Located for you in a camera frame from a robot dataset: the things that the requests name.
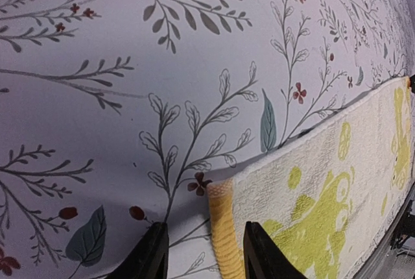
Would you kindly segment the green white small packet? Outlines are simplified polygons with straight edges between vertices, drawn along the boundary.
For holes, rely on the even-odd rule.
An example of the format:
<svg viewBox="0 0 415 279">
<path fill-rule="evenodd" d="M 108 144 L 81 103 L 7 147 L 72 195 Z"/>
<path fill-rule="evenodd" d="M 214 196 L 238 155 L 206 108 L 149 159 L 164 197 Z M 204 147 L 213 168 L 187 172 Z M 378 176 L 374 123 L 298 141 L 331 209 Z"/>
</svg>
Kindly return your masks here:
<svg viewBox="0 0 415 279">
<path fill-rule="evenodd" d="M 414 183 L 408 78 L 370 91 L 305 136 L 207 187 L 223 278 L 242 278 L 243 232 L 256 221 L 309 278 L 352 278 Z"/>
</svg>

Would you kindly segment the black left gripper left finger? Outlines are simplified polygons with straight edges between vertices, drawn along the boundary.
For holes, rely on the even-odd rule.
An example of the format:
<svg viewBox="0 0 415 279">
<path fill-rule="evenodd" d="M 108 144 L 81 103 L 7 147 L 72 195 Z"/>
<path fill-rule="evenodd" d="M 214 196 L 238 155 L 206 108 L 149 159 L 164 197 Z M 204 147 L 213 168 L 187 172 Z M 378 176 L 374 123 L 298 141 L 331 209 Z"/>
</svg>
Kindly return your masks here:
<svg viewBox="0 0 415 279">
<path fill-rule="evenodd" d="M 169 264 L 167 223 L 155 222 L 107 279 L 166 279 Z"/>
</svg>

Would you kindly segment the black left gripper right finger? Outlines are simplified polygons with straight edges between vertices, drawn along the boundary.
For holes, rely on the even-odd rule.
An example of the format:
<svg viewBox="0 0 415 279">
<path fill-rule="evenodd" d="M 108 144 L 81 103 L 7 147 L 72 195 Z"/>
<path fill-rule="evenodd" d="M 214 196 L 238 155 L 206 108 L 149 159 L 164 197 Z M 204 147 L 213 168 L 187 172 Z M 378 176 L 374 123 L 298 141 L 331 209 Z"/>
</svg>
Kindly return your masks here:
<svg viewBox="0 0 415 279">
<path fill-rule="evenodd" d="M 306 279 L 257 222 L 245 224 L 243 253 L 247 279 Z"/>
</svg>

